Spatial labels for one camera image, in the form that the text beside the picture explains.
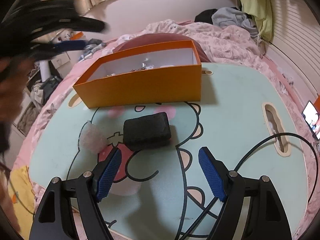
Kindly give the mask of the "person's left hand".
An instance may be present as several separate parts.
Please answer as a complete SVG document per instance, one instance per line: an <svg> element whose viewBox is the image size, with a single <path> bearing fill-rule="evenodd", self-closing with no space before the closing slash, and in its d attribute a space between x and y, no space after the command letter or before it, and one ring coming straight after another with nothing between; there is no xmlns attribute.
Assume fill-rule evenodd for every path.
<svg viewBox="0 0 320 240"><path fill-rule="evenodd" d="M17 67L10 72L5 80L1 81L1 123L5 124L7 134L10 134L11 124L21 112L23 90L28 81L28 74L34 67L34 60L30 58L3 58L1 59L1 72L9 66L11 61L17 63ZM8 182L3 172L1 172L1 208L11 226L19 232L20 226L8 193Z"/></svg>

